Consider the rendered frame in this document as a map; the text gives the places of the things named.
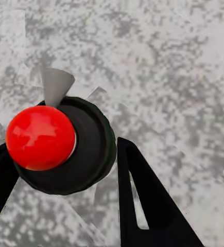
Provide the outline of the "insectifuge atomizer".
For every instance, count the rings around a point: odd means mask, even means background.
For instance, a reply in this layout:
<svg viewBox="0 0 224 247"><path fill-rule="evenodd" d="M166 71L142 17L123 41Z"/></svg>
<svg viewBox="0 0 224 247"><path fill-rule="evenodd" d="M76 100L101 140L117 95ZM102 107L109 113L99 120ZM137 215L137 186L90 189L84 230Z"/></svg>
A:
<svg viewBox="0 0 224 247"><path fill-rule="evenodd" d="M117 141L109 120L94 104L65 95L70 73L42 68L44 101L19 112L6 132L6 146L20 177L49 195L90 188L117 166Z"/></svg>

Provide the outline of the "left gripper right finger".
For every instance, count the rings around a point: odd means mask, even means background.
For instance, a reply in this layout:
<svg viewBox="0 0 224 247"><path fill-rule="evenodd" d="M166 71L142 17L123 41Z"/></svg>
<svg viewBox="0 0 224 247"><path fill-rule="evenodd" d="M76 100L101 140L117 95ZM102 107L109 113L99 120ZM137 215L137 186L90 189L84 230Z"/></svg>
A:
<svg viewBox="0 0 224 247"><path fill-rule="evenodd" d="M117 138L121 247L204 247L136 144ZM137 226L131 172L149 230Z"/></svg>

